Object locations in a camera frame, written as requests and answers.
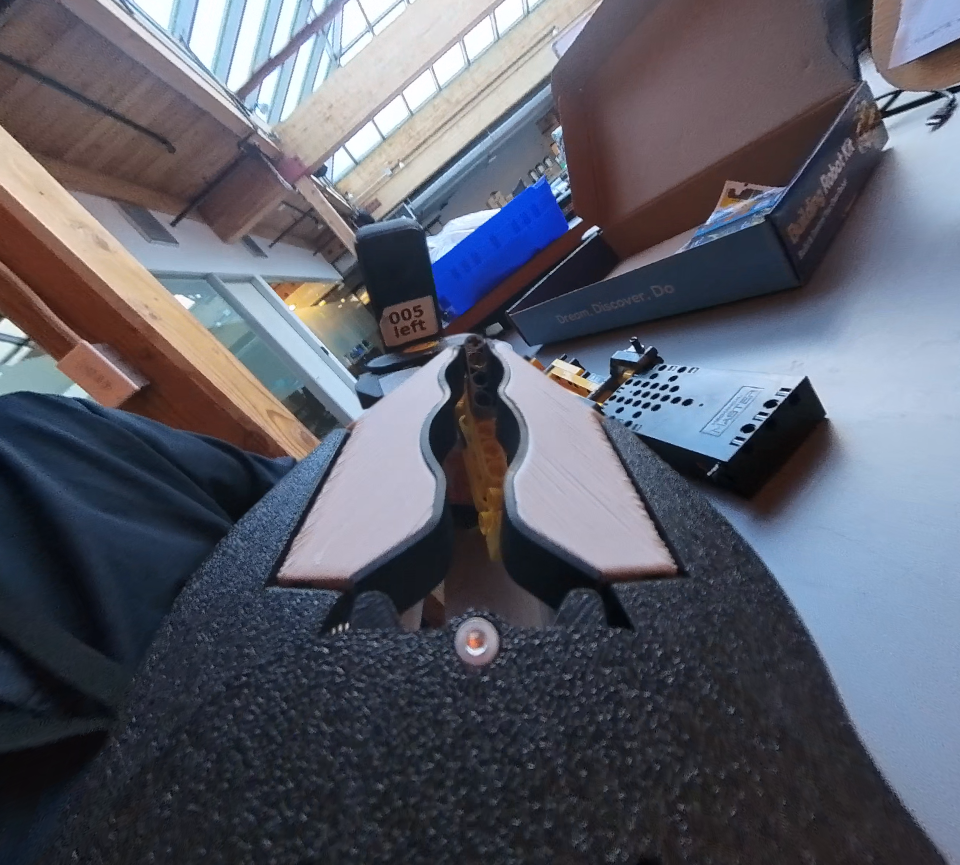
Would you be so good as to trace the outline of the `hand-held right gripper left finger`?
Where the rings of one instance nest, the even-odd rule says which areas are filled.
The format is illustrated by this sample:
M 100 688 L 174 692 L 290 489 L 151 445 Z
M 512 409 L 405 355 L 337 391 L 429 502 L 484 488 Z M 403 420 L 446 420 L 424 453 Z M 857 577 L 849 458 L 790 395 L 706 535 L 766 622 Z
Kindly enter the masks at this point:
M 461 345 L 444 347 L 362 415 L 276 573 L 284 587 L 427 595 L 449 570 L 444 463 L 457 443 Z

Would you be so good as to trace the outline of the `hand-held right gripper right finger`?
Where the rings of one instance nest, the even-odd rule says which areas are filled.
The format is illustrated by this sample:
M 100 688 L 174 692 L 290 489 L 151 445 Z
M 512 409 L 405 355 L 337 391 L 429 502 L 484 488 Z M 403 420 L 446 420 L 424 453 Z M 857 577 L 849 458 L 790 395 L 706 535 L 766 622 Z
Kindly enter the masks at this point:
M 510 578 L 544 603 L 576 589 L 681 574 L 600 415 L 505 343 L 496 438 L 505 452 L 500 552 Z

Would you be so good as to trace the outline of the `yellow beam with black pins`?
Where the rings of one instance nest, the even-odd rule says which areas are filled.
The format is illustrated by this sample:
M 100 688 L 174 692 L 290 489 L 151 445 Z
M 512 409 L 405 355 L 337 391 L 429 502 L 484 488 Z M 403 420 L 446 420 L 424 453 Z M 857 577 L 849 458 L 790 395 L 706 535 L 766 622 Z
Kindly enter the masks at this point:
M 507 457 L 497 434 L 493 394 L 488 389 L 465 393 L 456 405 L 462 438 L 462 459 L 478 527 L 494 562 L 502 561 Z

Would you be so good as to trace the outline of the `pale grey desk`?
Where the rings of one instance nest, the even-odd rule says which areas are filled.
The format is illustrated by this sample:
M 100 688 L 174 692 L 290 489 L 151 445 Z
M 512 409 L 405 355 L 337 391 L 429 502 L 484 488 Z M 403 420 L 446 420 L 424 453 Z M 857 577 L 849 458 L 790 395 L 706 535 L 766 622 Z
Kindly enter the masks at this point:
M 810 378 L 827 422 L 751 499 L 704 492 L 818 644 L 858 734 L 958 863 L 958 159 L 940 102 L 889 143 L 804 286 L 563 343 L 592 371 L 635 334 L 670 361 Z

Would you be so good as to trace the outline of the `yellow brick piece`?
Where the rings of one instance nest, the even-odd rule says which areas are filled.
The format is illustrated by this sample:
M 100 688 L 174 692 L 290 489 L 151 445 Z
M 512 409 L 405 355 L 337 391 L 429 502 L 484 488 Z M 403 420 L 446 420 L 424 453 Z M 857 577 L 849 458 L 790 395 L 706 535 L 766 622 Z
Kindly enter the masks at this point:
M 576 396 L 591 400 L 605 385 L 603 375 L 590 372 L 578 359 L 562 354 L 543 367 L 546 376 Z

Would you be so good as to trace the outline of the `blue plastic crate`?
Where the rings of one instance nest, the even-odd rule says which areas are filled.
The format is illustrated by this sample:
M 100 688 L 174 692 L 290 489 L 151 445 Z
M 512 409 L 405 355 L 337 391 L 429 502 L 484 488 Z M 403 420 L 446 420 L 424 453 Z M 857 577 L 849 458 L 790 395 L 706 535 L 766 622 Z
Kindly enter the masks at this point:
M 433 263 L 444 318 L 465 314 L 568 230 L 550 183 L 526 188 Z

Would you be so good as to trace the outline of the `black perforated control module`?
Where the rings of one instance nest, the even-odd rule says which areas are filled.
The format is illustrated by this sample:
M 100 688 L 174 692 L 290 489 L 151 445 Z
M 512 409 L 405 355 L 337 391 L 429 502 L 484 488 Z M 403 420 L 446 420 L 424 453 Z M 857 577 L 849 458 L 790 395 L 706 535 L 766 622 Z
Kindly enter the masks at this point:
M 638 339 L 609 359 L 600 413 L 687 478 L 750 499 L 827 418 L 807 377 L 666 362 Z

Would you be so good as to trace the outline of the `colourful booklet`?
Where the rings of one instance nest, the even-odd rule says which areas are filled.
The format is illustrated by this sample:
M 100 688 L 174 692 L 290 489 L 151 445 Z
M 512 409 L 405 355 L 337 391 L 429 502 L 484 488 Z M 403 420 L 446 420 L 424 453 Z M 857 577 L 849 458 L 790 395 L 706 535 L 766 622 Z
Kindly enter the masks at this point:
M 785 193 L 785 186 L 728 179 L 711 214 L 691 231 L 680 250 L 701 247 L 762 223 Z

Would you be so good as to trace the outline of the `open dark blue cardboard box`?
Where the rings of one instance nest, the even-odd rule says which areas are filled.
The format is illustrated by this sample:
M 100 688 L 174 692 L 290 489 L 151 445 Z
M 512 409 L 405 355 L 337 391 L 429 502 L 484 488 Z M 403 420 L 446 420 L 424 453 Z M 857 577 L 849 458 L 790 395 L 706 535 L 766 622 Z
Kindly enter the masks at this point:
M 603 0 L 556 66 L 582 241 L 509 311 L 546 345 L 807 284 L 888 140 L 846 0 Z M 786 192 L 681 251 L 727 180 Z

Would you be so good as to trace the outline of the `wooden post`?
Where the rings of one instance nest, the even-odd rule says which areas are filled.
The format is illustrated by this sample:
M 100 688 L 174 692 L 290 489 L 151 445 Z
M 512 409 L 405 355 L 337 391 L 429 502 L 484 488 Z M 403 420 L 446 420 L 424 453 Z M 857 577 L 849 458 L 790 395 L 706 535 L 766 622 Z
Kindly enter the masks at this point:
M 126 411 L 268 456 L 318 439 L 5 128 L 1 259 L 56 319 L 147 385 Z

